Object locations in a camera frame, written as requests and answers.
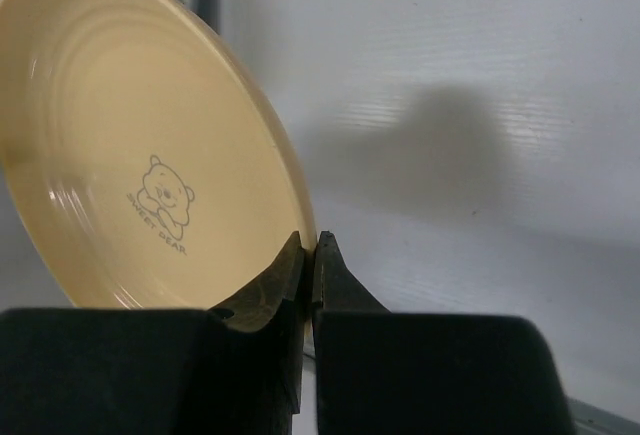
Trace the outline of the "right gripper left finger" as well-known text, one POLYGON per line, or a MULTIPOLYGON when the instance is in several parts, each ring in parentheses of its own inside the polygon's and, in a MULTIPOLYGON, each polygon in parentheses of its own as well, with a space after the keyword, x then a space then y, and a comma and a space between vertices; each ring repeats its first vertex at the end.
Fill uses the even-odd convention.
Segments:
POLYGON ((5 434, 288 434, 301 405, 306 254, 207 309, 1 316, 5 434))

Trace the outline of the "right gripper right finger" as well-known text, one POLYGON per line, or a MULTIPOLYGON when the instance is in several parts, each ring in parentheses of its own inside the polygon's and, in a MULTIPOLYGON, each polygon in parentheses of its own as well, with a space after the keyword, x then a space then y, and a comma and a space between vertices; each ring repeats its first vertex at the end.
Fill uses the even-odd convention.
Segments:
POLYGON ((566 434, 547 342, 517 316, 393 313, 347 268, 335 236, 314 260, 322 434, 566 434))

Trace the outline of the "yellow bear plastic plate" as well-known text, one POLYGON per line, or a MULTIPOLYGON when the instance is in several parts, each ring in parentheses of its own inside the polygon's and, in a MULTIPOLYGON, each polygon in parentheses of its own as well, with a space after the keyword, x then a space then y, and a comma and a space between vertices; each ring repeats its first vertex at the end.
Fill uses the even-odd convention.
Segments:
POLYGON ((277 114, 178 0, 1 0, 1 164, 78 307, 208 309, 316 245, 277 114))

